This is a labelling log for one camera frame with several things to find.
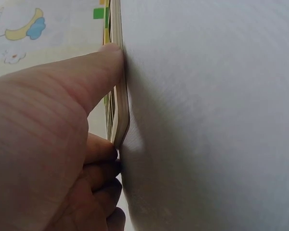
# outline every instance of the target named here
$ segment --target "skin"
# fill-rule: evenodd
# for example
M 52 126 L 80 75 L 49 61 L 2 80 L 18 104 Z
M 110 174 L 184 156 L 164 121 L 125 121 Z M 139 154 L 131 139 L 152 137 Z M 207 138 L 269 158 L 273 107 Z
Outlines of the skin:
M 0 230 L 124 230 L 117 152 L 87 122 L 122 71 L 108 44 L 0 77 Z

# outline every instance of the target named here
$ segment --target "yellow crescent moon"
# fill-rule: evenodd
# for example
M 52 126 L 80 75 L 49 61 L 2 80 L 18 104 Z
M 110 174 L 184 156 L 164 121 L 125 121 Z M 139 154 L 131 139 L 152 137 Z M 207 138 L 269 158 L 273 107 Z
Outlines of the yellow crescent moon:
M 5 30 L 5 37 L 9 40 L 20 40 L 26 37 L 27 31 L 35 23 L 38 18 L 43 17 L 43 11 L 40 8 L 35 9 L 35 14 L 30 22 L 18 30 Z

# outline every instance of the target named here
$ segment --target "white cloud drawing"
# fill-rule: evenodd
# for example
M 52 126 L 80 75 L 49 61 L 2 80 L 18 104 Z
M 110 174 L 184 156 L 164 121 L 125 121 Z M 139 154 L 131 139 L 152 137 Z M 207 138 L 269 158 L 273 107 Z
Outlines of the white cloud drawing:
M 16 64 L 19 60 L 25 58 L 26 53 L 16 53 L 16 52 L 7 52 L 4 63 L 6 64 Z

